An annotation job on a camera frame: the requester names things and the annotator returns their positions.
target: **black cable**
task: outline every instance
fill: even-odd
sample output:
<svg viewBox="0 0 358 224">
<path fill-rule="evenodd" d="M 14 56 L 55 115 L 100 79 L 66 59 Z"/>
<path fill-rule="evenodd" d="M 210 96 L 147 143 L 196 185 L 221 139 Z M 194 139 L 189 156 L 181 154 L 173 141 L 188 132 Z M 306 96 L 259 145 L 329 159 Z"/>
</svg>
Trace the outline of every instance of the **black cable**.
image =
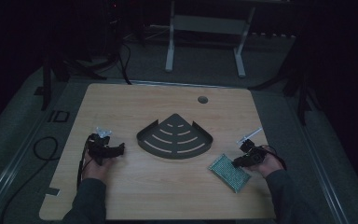
<svg viewBox="0 0 358 224">
<path fill-rule="evenodd" d="M 254 147 L 254 148 L 272 155 L 273 157 L 275 157 L 275 159 L 277 159 L 281 163 L 283 169 L 287 170 L 286 162 L 284 161 L 284 159 L 282 159 L 281 157 L 278 156 L 277 150 L 274 147 L 271 147 L 271 146 L 268 146 L 268 147 L 274 149 L 275 153 L 268 151 L 262 147 Z"/>
<path fill-rule="evenodd" d="M 103 69 L 107 66 L 109 66 L 110 64 L 115 63 L 117 60 L 117 58 L 115 58 L 114 56 L 108 56 L 107 60 L 105 62 L 102 63 L 97 63 L 94 65 L 90 65 L 90 66 L 86 66 L 88 69 L 91 69 L 92 71 L 97 71 L 99 69 Z"/>
<path fill-rule="evenodd" d="M 90 162 L 92 162 L 94 160 L 94 158 L 92 158 L 91 160 L 89 160 L 83 167 L 83 171 L 82 173 L 86 170 L 86 167 L 90 164 Z"/>
<path fill-rule="evenodd" d="M 278 152 L 277 152 L 277 149 L 275 149 L 275 147 L 272 147 L 272 146 L 267 146 L 267 147 L 272 148 L 274 150 L 275 155 L 278 156 Z"/>
<path fill-rule="evenodd" d="M 120 53 L 118 54 L 118 60 L 120 61 L 120 65 L 121 65 L 121 74 L 123 75 L 123 78 L 124 78 L 124 80 L 126 80 L 127 84 L 132 85 L 132 83 L 130 82 L 130 80 L 129 80 L 128 76 L 127 76 L 127 66 L 129 64 L 129 61 L 130 61 L 131 49 L 127 45 L 125 45 L 124 43 L 123 43 L 123 46 L 126 47 L 127 50 L 129 51 L 129 57 L 127 58 L 126 63 L 123 64 L 123 60 L 121 58 L 121 55 L 120 55 Z"/>
<path fill-rule="evenodd" d="M 48 158 L 43 158 L 41 157 L 39 154 L 37 154 L 36 152 L 36 146 L 43 140 L 46 140 L 46 139 L 51 139 L 54 141 L 54 144 L 55 144 L 55 147 L 54 147 L 54 151 L 51 153 L 51 155 L 48 157 Z M 40 173 L 40 171 L 42 171 L 45 166 L 50 162 L 50 161 L 56 161 L 56 160 L 59 160 L 60 157 L 57 157 L 57 158 L 53 158 L 53 156 L 56 154 L 58 150 L 58 141 L 57 139 L 55 139 L 54 137 L 51 137 L 51 136 L 47 136 L 47 137 L 44 137 L 44 138 L 41 138 L 39 140 L 37 140 L 35 143 L 34 143 L 34 154 L 36 155 L 36 157 L 39 159 L 39 160 L 42 160 L 42 161 L 45 161 L 45 163 L 39 168 L 37 169 L 37 171 L 35 173 L 33 173 L 31 175 L 30 178 L 28 178 L 22 185 L 21 187 L 19 187 L 16 192 L 9 198 L 9 200 L 7 201 L 5 207 L 4 207 L 4 210 L 2 211 L 1 213 L 1 219 L 0 219 L 0 223 L 1 224 L 4 224 L 5 223 L 5 214 L 6 214 L 6 211 L 8 209 L 8 207 L 10 206 L 11 202 L 13 201 L 13 199 L 20 193 L 20 191 L 37 175 Z"/>
<path fill-rule="evenodd" d="M 89 163 L 90 163 L 90 161 L 89 161 L 89 162 L 87 162 L 86 166 L 84 166 L 84 158 L 86 156 L 87 149 L 88 149 L 88 146 L 89 146 L 88 145 L 89 140 L 90 140 L 90 136 L 87 138 L 86 143 L 84 144 L 83 152 L 81 154 L 81 159 L 79 161 L 79 168 L 77 170 L 76 189 L 79 189 L 79 186 L 80 186 L 80 183 L 81 183 L 81 176 L 83 174 L 83 171 L 86 168 L 86 166 L 89 165 Z"/>
</svg>

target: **tabletop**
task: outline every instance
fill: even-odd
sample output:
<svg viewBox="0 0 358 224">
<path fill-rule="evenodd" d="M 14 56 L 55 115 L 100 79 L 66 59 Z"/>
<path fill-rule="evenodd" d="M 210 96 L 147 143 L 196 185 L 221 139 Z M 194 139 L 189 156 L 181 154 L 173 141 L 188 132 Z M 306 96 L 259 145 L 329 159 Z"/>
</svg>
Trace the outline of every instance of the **tabletop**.
<svg viewBox="0 0 358 224">
<path fill-rule="evenodd" d="M 143 150 L 137 133 L 158 119 L 178 114 L 197 122 L 213 137 L 199 156 L 172 160 Z M 265 179 L 246 171 L 250 180 L 235 193 L 208 167 L 222 154 L 243 155 L 237 141 L 262 126 L 252 94 L 244 89 L 91 84 L 85 94 L 40 210 L 45 220 L 59 220 L 76 196 L 78 162 L 84 143 L 96 127 L 111 130 L 109 146 L 125 143 L 108 174 L 107 219 L 240 219 L 274 218 Z M 264 132 L 252 137 L 267 144 Z"/>
</svg>

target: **person's hand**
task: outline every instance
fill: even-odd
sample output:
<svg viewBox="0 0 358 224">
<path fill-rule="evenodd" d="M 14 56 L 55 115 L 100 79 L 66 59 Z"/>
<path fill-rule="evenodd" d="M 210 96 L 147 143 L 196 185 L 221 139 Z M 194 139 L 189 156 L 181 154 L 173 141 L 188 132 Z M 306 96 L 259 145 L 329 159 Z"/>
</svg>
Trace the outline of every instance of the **person's hand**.
<svg viewBox="0 0 358 224">
<path fill-rule="evenodd" d="M 262 146 L 265 150 L 271 151 L 268 146 Z M 257 171 L 264 178 L 277 170 L 283 170 L 281 163 L 271 154 L 267 153 L 266 158 L 260 164 L 247 167 L 250 171 Z"/>
<path fill-rule="evenodd" d="M 94 178 L 105 183 L 106 175 L 114 162 L 114 158 L 103 159 L 103 165 L 100 166 L 87 152 L 84 156 L 85 162 L 83 167 L 82 179 Z"/>
</svg>

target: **wire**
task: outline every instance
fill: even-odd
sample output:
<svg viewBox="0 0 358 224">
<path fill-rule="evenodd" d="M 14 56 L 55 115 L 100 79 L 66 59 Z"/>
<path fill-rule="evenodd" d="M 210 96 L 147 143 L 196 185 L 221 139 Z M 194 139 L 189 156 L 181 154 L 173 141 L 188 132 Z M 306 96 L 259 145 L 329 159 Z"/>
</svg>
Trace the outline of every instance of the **wire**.
<svg viewBox="0 0 358 224">
<path fill-rule="evenodd" d="M 89 160 L 84 166 L 83 166 L 83 170 L 81 171 L 81 173 L 83 173 L 86 170 L 86 167 L 90 164 L 90 162 L 92 162 L 94 160 L 94 158 L 92 158 L 91 160 Z"/>
<path fill-rule="evenodd" d="M 278 156 L 278 151 L 277 151 L 277 149 L 275 149 L 275 147 L 272 147 L 272 146 L 267 146 L 267 147 L 272 148 L 274 150 L 275 155 Z"/>
<path fill-rule="evenodd" d="M 287 170 L 286 162 L 284 161 L 284 159 L 282 159 L 281 157 L 278 156 L 277 150 L 272 146 L 268 146 L 268 147 L 274 149 L 275 152 L 268 151 L 268 150 L 266 150 L 266 149 L 264 149 L 262 147 L 253 147 L 253 148 L 258 149 L 260 151 L 264 151 L 264 152 L 272 155 L 273 157 L 275 157 L 275 159 L 277 159 L 281 163 L 283 169 Z"/>
<path fill-rule="evenodd" d="M 153 38 L 153 37 L 155 37 L 155 36 L 158 36 L 158 35 L 163 35 L 163 34 L 165 34 L 165 33 L 168 33 L 168 31 L 170 31 L 170 28 L 166 28 L 166 29 L 164 29 L 163 31 L 157 32 L 156 34 L 147 36 L 147 37 L 145 37 L 145 40 L 151 39 L 151 38 Z M 133 34 L 126 35 L 125 37 L 123 37 L 123 39 L 124 39 L 124 40 L 129 40 L 129 37 L 130 37 L 130 36 L 133 36 Z"/>
<path fill-rule="evenodd" d="M 54 141 L 54 144 L 55 144 L 55 147 L 54 147 L 54 150 L 53 152 L 51 153 L 51 155 L 48 157 L 48 158 L 43 158 L 41 157 L 37 151 L 36 151 L 36 146 L 43 140 L 46 140 L 46 139 L 51 139 Z M 30 178 L 28 178 L 22 185 L 21 187 L 19 187 L 16 192 L 9 198 L 9 200 L 7 201 L 5 207 L 4 207 L 4 210 L 2 211 L 1 213 L 1 218 L 0 218 L 0 223 L 1 224 L 4 224 L 5 223 L 5 214 L 6 214 L 6 211 L 8 209 L 8 207 L 10 206 L 11 202 L 13 201 L 13 199 L 20 193 L 20 191 L 32 180 L 34 179 L 34 177 L 40 173 L 40 171 L 42 171 L 46 165 L 48 165 L 48 163 L 50 161 L 56 161 L 56 160 L 59 160 L 60 157 L 57 157 L 57 158 L 53 158 L 53 156 L 56 154 L 57 150 L 58 150 L 58 141 L 57 139 L 55 139 L 54 137 L 51 137 L 51 136 L 47 136 L 47 137 L 44 137 L 44 138 L 41 138 L 39 140 L 37 140 L 35 143 L 34 143 L 34 155 L 39 159 L 39 160 L 42 160 L 42 161 L 45 161 L 45 163 L 39 168 L 37 169 L 37 171 L 35 173 L 33 173 L 31 175 Z"/>
<path fill-rule="evenodd" d="M 130 57 L 131 57 L 131 49 L 130 47 L 128 47 L 126 44 L 123 43 L 123 46 L 126 47 L 126 49 L 129 51 L 129 56 L 127 58 L 127 61 L 125 62 L 125 64 L 123 64 L 123 60 L 121 58 L 120 53 L 118 54 L 118 60 L 120 61 L 120 65 L 121 65 L 121 74 L 123 75 L 124 80 L 126 80 L 127 84 L 132 85 L 132 83 L 130 82 L 128 76 L 127 76 L 127 66 L 129 65 L 129 61 L 130 61 Z"/>
<path fill-rule="evenodd" d="M 86 151 L 87 151 L 87 148 L 89 146 L 88 142 L 89 142 L 90 138 L 91 138 L 91 135 L 87 138 L 86 143 L 84 144 L 84 147 L 83 147 L 83 152 L 81 153 L 81 159 L 79 161 L 79 168 L 77 170 L 76 189 L 79 189 L 79 186 L 80 186 L 80 183 L 81 183 L 81 176 L 82 176 L 83 170 L 85 168 L 85 166 L 84 166 L 84 158 L 86 156 Z"/>
</svg>

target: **wooden table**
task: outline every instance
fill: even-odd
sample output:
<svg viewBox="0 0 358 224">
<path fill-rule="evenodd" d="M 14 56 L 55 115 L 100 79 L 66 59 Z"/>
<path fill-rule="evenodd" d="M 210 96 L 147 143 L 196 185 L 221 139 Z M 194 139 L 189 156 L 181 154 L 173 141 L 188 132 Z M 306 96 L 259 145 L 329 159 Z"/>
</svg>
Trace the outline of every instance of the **wooden table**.
<svg viewBox="0 0 358 224">
<path fill-rule="evenodd" d="M 208 98 L 207 104 L 198 101 Z M 196 121 L 213 137 L 212 147 L 190 159 L 156 157 L 137 144 L 136 134 L 177 113 Z M 84 143 L 96 127 L 112 130 L 110 146 L 125 143 L 125 154 L 109 173 L 107 219 L 239 219 L 275 217 L 265 179 L 252 178 L 234 193 L 208 167 L 225 153 L 243 155 L 236 141 L 261 126 L 247 90 L 178 86 L 91 84 L 78 111 L 40 217 L 62 219 L 76 196 L 76 175 Z M 263 132 L 252 138 L 266 144 Z"/>
</svg>

